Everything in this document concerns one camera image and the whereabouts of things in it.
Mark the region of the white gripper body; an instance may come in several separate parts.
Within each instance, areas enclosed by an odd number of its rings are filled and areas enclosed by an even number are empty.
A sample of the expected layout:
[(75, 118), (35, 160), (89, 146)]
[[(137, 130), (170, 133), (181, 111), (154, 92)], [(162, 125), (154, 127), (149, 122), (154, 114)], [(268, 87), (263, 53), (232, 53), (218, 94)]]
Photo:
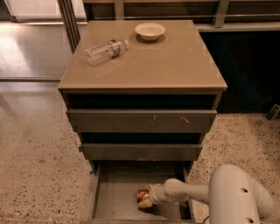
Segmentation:
[(149, 199), (154, 205), (159, 205), (165, 201), (165, 191), (162, 184), (155, 184), (150, 187)]

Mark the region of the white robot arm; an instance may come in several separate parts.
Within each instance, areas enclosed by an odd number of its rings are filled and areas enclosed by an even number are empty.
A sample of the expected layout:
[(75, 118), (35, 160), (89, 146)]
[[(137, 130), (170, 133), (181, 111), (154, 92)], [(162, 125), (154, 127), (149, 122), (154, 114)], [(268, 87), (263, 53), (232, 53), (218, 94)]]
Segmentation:
[(208, 185), (191, 185), (169, 178), (163, 184), (147, 185), (137, 193), (141, 208), (189, 199), (209, 206), (210, 224), (261, 224), (274, 210), (269, 191), (232, 164), (217, 167)]

